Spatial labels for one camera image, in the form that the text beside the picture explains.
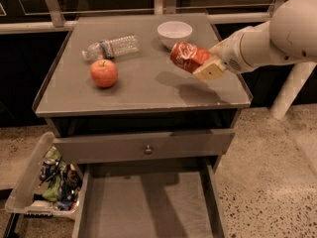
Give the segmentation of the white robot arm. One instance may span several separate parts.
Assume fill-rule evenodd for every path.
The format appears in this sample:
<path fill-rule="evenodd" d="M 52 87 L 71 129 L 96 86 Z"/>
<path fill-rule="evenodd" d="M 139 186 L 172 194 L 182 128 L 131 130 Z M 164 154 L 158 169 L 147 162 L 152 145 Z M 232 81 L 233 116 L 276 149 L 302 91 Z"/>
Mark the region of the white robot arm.
<path fill-rule="evenodd" d="M 212 47 L 208 59 L 193 75 L 201 80 L 252 72 L 266 65 L 291 65 L 270 114 L 284 117 L 317 64 L 317 0 L 288 0 L 271 18 L 243 28 Z"/>

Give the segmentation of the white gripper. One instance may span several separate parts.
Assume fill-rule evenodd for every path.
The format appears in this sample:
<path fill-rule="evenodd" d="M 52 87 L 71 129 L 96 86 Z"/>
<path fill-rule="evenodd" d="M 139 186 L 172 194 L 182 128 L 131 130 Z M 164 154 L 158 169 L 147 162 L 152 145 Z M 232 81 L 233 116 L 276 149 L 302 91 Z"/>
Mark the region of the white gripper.
<path fill-rule="evenodd" d="M 245 61 L 241 51 L 242 37 L 232 35 L 210 48 L 208 52 L 222 61 L 209 59 L 196 69 L 193 75 L 200 80 L 210 80 L 223 76 L 226 68 L 235 74 L 250 72 L 252 67 Z"/>

